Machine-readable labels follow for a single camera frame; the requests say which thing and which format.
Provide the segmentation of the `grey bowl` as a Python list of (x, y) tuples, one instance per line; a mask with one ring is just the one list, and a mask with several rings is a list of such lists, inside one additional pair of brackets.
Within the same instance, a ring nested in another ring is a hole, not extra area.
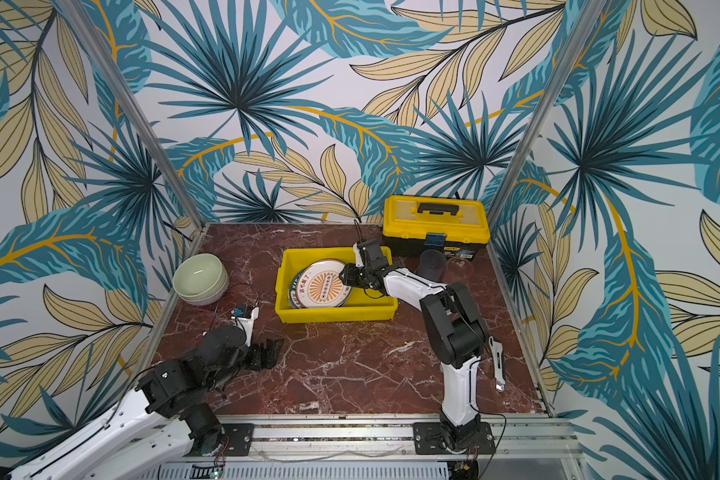
[(194, 296), (178, 293), (178, 297), (185, 303), (194, 306), (205, 306), (218, 301), (227, 291), (229, 286), (229, 278), (223, 277), (217, 284), (211, 288), (208, 293), (198, 294)]

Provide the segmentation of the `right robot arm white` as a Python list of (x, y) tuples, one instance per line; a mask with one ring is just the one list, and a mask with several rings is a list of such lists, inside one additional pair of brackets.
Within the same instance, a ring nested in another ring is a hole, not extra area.
[(376, 240), (353, 245), (355, 261), (339, 277), (346, 286), (375, 290), (416, 308), (432, 350), (441, 363), (444, 398), (435, 437), (447, 451), (461, 453), (478, 442), (477, 365), (488, 346), (488, 328), (468, 288), (421, 277), (391, 263)]

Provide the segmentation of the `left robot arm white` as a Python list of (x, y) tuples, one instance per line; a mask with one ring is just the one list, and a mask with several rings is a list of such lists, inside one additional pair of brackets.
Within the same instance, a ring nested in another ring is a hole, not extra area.
[(280, 339), (253, 343), (249, 328), (223, 325), (194, 348), (148, 368), (111, 408), (0, 479), (131, 479), (194, 453), (214, 469), (225, 456), (245, 455), (250, 424), (221, 423), (206, 401), (244, 371), (270, 370)]

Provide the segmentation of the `blue translucent plastic cup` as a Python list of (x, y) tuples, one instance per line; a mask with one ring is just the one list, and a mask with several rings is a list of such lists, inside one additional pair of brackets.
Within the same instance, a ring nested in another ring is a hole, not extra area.
[(446, 270), (447, 258), (439, 250), (428, 249), (421, 253), (416, 274), (432, 282), (440, 282)]

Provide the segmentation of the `orange sunburst plate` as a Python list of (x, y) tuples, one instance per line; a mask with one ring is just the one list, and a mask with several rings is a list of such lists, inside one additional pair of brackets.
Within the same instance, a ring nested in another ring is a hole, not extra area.
[(345, 264), (336, 259), (317, 261), (300, 271), (289, 288), (289, 303), (295, 309), (337, 308), (352, 291), (340, 279)]

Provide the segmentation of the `green bowl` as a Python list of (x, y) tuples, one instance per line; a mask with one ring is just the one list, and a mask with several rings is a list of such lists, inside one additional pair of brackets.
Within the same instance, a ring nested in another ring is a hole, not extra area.
[(182, 297), (204, 296), (226, 278), (222, 261), (213, 254), (200, 253), (186, 259), (175, 271), (172, 284)]

